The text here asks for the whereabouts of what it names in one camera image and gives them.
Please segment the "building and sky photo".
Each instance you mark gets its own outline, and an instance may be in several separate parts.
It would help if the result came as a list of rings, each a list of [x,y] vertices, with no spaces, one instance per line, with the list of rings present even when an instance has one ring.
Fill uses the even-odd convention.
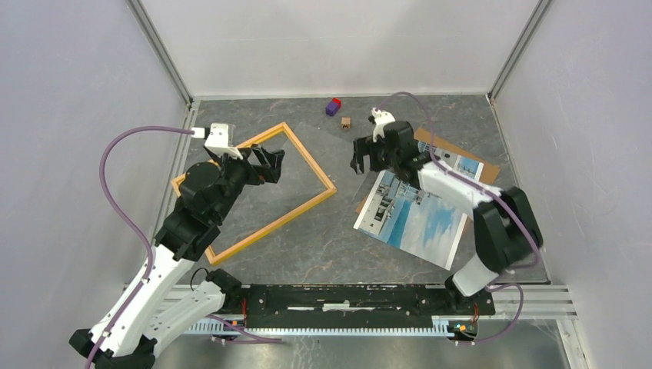
[[[366,197],[354,229],[449,270],[468,216],[434,194],[383,170]]]

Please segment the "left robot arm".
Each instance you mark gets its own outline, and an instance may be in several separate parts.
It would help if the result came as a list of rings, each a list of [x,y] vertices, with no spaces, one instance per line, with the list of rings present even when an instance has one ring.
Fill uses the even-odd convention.
[[[213,155],[191,166],[180,196],[164,220],[139,271],[114,307],[94,327],[80,329],[70,345],[94,368],[150,368],[162,351],[193,324],[241,305],[240,284],[226,272],[212,272],[195,291],[163,311],[160,304],[219,236],[220,226],[247,185],[277,183],[284,150],[260,145],[236,156]]]

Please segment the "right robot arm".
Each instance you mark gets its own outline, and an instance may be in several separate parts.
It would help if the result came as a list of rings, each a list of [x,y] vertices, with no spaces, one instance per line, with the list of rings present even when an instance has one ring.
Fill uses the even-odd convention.
[[[527,195],[518,187],[501,189],[455,171],[432,150],[422,151],[406,121],[375,125],[371,135],[353,142],[350,166],[356,173],[389,170],[398,179],[437,195],[466,214],[474,227],[475,252],[445,285],[444,304],[463,314],[475,294],[508,271],[523,269],[524,259],[541,261],[543,236]]]

